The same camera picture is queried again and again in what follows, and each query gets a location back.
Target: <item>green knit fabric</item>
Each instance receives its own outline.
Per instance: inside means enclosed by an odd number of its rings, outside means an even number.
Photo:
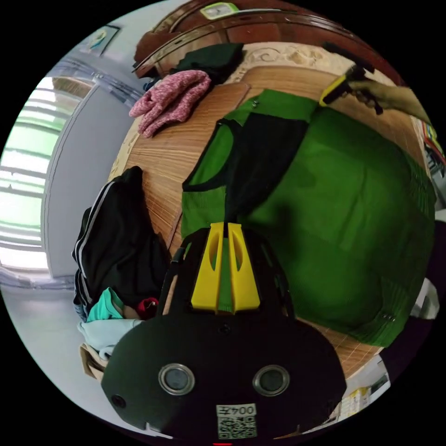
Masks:
[[[265,90],[226,118],[243,125],[252,112],[310,125],[279,185],[239,222],[267,237],[297,316],[387,347],[409,317],[433,245],[426,173],[374,130],[308,98]],[[231,147],[222,125],[185,185],[216,175]],[[183,192],[183,237],[223,221],[224,199],[224,187]]]

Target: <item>window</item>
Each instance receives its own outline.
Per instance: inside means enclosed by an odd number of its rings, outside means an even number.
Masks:
[[[48,271],[40,230],[48,166],[89,87],[69,78],[43,78],[9,134],[0,158],[0,264],[5,268]]]

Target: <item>light blue cloth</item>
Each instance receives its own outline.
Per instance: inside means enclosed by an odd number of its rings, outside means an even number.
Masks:
[[[85,342],[93,347],[102,359],[109,359],[119,340],[140,324],[139,319],[108,319],[106,321],[79,322],[78,330]]]
[[[124,308],[124,304],[118,295],[111,288],[107,288],[103,291],[99,300],[92,306],[87,322],[122,319],[122,314],[116,310],[113,303],[121,310]]]

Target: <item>framed picture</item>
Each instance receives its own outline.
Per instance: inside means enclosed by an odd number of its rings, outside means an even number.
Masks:
[[[103,26],[82,42],[81,51],[101,56],[120,30],[120,27],[114,25]]]

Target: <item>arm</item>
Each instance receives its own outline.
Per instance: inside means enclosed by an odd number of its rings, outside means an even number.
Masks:
[[[368,107],[373,107],[374,101],[367,100],[361,90],[367,90],[373,94],[383,109],[399,110],[428,124],[431,123],[420,101],[410,88],[388,86],[373,80],[354,81],[349,82],[348,85],[352,88],[353,95]]]

